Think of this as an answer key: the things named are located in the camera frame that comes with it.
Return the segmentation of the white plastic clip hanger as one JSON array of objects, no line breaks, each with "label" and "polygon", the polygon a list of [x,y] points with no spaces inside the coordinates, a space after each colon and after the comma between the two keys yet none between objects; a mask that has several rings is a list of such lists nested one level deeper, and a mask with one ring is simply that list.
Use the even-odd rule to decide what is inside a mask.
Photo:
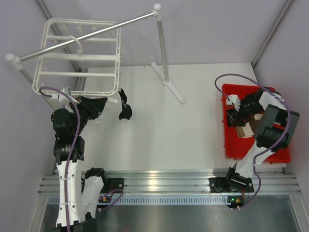
[{"label": "white plastic clip hanger", "polygon": [[112,21],[91,21],[52,18],[45,23],[42,48],[48,48],[72,40],[67,46],[68,53],[55,49],[38,58],[32,82],[32,89],[39,92],[42,86],[62,89],[64,83],[73,78],[85,78],[99,82],[98,87],[89,90],[72,90],[71,96],[88,98],[107,97],[117,103],[116,94],[120,85],[120,61],[122,52],[121,29],[112,29],[86,40],[77,38],[108,28]]}]

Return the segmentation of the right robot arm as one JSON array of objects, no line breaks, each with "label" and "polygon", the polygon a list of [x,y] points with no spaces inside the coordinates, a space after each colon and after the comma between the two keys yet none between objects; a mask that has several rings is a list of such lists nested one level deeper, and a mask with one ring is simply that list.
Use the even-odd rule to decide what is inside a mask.
[{"label": "right robot arm", "polygon": [[252,192],[256,168],[278,150],[288,147],[300,114],[290,110],[279,93],[264,87],[242,100],[236,94],[229,95],[225,103],[233,106],[230,125],[241,126],[251,116],[262,115],[253,130],[252,147],[241,161],[228,169],[225,178],[228,190]]}]

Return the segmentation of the black white-striped sock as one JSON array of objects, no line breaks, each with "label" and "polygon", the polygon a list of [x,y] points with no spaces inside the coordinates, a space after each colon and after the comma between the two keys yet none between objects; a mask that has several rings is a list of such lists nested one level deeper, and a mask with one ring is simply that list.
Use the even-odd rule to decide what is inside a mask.
[{"label": "black white-striped sock", "polygon": [[132,111],[131,106],[127,103],[127,96],[123,89],[120,89],[118,93],[120,95],[121,104],[122,104],[122,111],[119,114],[119,120],[122,120],[122,119],[130,120],[133,115],[133,111]]}]

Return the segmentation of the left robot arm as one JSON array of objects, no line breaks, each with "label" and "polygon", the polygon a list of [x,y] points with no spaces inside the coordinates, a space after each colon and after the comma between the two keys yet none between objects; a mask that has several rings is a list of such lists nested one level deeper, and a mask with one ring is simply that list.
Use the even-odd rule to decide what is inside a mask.
[{"label": "left robot arm", "polygon": [[54,232],[96,232],[99,195],[109,187],[103,168],[82,175],[85,141],[80,136],[88,121],[98,118],[107,98],[77,98],[72,112],[62,108],[51,115],[56,132],[54,156],[59,175],[59,211]]}]

